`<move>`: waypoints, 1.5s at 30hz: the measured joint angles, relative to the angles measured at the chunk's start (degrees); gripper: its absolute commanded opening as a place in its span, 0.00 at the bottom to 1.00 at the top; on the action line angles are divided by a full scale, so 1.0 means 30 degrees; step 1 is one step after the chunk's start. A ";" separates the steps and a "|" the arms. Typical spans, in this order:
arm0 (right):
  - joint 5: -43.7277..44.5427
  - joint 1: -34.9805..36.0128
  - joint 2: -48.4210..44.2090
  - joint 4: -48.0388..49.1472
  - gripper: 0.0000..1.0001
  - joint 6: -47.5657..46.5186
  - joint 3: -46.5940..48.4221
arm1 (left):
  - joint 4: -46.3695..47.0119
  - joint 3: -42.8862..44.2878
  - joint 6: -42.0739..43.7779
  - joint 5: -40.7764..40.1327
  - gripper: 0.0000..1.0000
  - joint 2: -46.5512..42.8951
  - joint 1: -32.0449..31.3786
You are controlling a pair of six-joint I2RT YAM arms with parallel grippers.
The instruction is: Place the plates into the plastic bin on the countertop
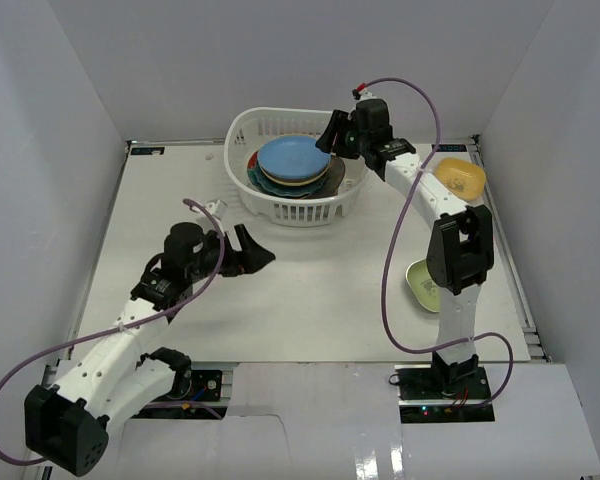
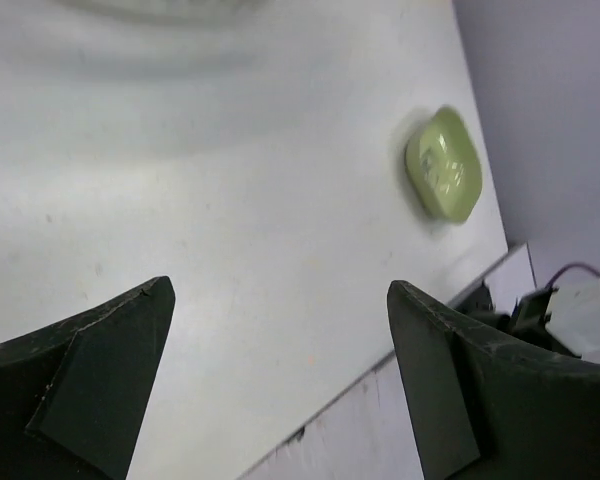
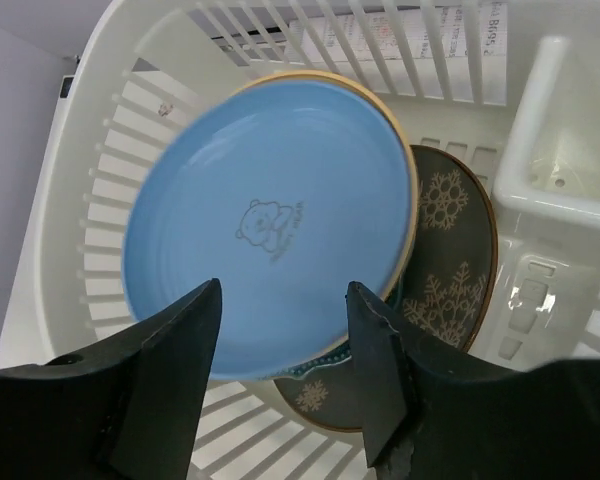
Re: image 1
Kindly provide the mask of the green square dish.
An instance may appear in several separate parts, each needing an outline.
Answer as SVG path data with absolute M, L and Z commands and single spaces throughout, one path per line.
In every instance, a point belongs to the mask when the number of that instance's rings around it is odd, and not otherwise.
M 421 307 L 431 313 L 440 312 L 438 286 L 431 278 L 425 260 L 412 263 L 406 270 L 405 279 Z

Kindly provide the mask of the yellow square dish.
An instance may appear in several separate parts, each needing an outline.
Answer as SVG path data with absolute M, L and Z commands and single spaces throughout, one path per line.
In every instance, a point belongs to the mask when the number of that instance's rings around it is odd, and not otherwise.
M 434 175 L 455 196 L 468 202 L 482 195 L 487 180 L 481 167 L 455 157 L 441 159 Z

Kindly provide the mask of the teal scalloped plate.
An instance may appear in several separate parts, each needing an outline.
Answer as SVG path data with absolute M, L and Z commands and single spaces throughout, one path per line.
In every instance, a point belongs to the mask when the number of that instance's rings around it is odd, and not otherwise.
M 325 183 L 326 178 L 321 177 L 306 185 L 301 186 L 285 186 L 273 182 L 267 178 L 264 173 L 254 167 L 247 170 L 247 175 L 251 183 L 259 188 L 262 192 L 275 197 L 299 199 L 308 197 L 317 192 Z

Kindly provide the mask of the red teal floral plate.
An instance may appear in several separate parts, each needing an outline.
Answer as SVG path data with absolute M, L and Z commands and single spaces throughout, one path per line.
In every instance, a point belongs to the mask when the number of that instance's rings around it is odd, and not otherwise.
M 255 151 L 251 157 L 249 158 L 248 162 L 247 162 L 247 171 L 251 171 L 253 170 L 258 163 L 258 152 Z

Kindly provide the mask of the round light blue plate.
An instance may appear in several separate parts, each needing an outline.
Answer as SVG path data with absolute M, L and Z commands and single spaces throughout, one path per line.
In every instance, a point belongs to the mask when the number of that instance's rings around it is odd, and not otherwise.
M 283 179 L 307 178 L 324 171 L 331 160 L 315 146 L 316 139 L 304 135 L 286 135 L 264 144 L 258 150 L 258 165 Z

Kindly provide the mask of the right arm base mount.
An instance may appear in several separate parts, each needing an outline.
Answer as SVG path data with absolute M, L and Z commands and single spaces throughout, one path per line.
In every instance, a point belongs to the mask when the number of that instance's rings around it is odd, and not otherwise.
M 388 383 L 397 389 L 400 420 L 407 424 L 491 423 L 491 404 L 478 407 L 491 396 L 483 367 L 458 385 L 441 387 L 429 368 L 397 368 Z

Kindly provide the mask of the round yellow plate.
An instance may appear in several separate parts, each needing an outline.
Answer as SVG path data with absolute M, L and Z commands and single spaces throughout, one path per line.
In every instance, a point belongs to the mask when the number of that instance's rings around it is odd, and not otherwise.
M 322 171 L 319 174 L 307 177 L 307 178 L 301 178 L 301 179 L 283 179 L 281 177 L 277 177 L 274 175 L 271 175 L 270 173 L 261 170 L 261 173 L 270 181 L 272 181 L 273 183 L 277 184 L 277 185 L 282 185 L 285 187 L 303 187 L 303 186 L 307 186 L 310 184 L 313 184 L 315 182 L 318 182 L 320 180 L 322 180 L 325 175 L 326 175 L 326 171 Z

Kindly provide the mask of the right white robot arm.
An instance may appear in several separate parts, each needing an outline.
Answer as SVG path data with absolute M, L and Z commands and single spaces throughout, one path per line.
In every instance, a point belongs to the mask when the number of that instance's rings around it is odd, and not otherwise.
M 440 316 L 429 372 L 439 396 L 457 397 L 478 370 L 473 336 L 478 296 L 494 264 L 491 211 L 459 199 L 428 171 L 415 147 L 394 136 L 382 99 L 360 100 L 351 112 L 333 111 L 316 146 L 363 159 L 430 227 L 425 260 L 438 288 Z

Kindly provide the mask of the grey deer pattern plate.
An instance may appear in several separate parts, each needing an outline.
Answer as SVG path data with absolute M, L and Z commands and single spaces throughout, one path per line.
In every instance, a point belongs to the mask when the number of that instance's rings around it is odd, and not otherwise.
M 336 196 L 346 173 L 345 162 L 333 156 L 325 173 L 325 182 L 318 192 L 320 198 Z

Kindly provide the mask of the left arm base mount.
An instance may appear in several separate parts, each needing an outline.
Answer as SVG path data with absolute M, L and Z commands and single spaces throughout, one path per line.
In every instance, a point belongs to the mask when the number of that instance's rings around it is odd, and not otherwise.
M 222 400 L 221 370 L 192 370 L 189 390 L 175 398 L 165 395 L 145 407 L 149 418 L 172 420 L 222 420 L 227 408 Z

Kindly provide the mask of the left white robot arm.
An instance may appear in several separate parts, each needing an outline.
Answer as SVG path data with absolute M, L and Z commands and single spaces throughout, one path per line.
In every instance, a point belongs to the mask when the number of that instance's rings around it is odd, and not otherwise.
M 50 387 L 34 387 L 24 401 L 25 443 L 75 476 L 88 474 L 112 433 L 155 399 L 177 400 L 191 387 L 191 359 L 173 349 L 148 350 L 173 321 L 176 305 L 214 273 L 254 274 L 275 254 L 246 227 L 235 228 L 240 248 L 190 222 L 171 227 L 162 252 L 151 258 L 131 290 L 115 331 L 100 339 Z

